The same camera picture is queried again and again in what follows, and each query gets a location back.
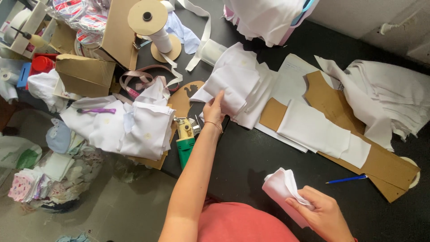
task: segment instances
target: ribbon spool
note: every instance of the ribbon spool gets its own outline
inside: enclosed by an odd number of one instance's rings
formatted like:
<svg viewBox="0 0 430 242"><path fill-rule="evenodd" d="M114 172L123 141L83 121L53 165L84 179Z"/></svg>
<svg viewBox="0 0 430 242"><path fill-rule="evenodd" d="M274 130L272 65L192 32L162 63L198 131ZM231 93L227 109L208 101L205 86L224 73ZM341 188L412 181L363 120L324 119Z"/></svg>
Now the ribbon spool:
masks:
<svg viewBox="0 0 430 242"><path fill-rule="evenodd" d="M182 49L180 40L174 35L168 34L164 29L167 16L166 7L157 0L142 0L136 3L130 9L128 16L130 28L136 34L151 38L152 56L157 61L164 63L167 61L161 53L174 60Z"/></svg>

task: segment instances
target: wall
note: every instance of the wall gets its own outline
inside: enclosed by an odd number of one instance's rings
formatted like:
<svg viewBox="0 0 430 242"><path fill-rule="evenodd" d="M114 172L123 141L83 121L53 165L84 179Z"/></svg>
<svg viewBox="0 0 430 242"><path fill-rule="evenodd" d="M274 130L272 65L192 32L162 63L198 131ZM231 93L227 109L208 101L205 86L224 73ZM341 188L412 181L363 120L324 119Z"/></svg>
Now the wall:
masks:
<svg viewBox="0 0 430 242"><path fill-rule="evenodd" d="M404 27L394 28L385 35L379 33L383 23L398 21L415 0L321 0L308 17L311 21L349 35L382 49L406 56L410 46L423 40L430 31L430 1L419 11L414 21Z"/></svg>

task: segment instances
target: light blue fabric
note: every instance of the light blue fabric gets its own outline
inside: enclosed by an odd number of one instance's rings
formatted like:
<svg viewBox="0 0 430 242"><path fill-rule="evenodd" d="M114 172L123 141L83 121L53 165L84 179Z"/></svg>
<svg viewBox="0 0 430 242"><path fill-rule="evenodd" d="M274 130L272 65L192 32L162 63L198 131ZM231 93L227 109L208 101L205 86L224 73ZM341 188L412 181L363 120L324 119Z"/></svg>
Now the light blue fabric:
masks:
<svg viewBox="0 0 430 242"><path fill-rule="evenodd" d="M175 35L184 44L185 53L194 54L199 48L200 39L193 31L182 25L175 12L169 12L164 29L167 33Z"/></svg>
<svg viewBox="0 0 430 242"><path fill-rule="evenodd" d="M91 242L91 241L88 239L88 236L86 235L86 233L83 232L76 238L72 238L71 236L63 236L57 239L56 242Z"/></svg>
<svg viewBox="0 0 430 242"><path fill-rule="evenodd" d="M51 122L54 127L46 133L46 143L51 150L64 154L69 149L72 131L59 119L53 118Z"/></svg>

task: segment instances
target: green cutter handle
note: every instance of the green cutter handle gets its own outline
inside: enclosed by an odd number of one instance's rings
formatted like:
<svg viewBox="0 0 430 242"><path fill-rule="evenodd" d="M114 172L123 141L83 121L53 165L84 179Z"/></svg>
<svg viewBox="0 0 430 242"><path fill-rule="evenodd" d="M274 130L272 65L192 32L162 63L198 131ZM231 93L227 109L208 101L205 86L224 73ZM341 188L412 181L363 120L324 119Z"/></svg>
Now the green cutter handle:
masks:
<svg viewBox="0 0 430 242"><path fill-rule="evenodd" d="M194 137L176 141L176 145L178 146L179 160L181 161L182 170L185 168L185 165L187 164L188 158L191 155L191 151L193 151L195 142L196 142L196 139Z"/></svg>

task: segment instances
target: blue pen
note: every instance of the blue pen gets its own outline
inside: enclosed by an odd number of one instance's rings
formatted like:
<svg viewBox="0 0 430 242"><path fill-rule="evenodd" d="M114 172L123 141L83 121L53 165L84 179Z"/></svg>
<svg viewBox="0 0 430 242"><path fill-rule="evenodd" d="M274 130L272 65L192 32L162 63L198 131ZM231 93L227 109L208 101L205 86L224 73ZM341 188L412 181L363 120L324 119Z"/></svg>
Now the blue pen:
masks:
<svg viewBox="0 0 430 242"><path fill-rule="evenodd" d="M367 176L365 174L363 175L359 175L356 177L350 177L350 178L345 178L345 179L340 179L340 180L334 180L334 181L329 181L326 182L326 184L332 184L332 183L338 183L338 182L344 182L344 181L351 181L351 180L358 180L358 179L365 179L367 178Z"/></svg>

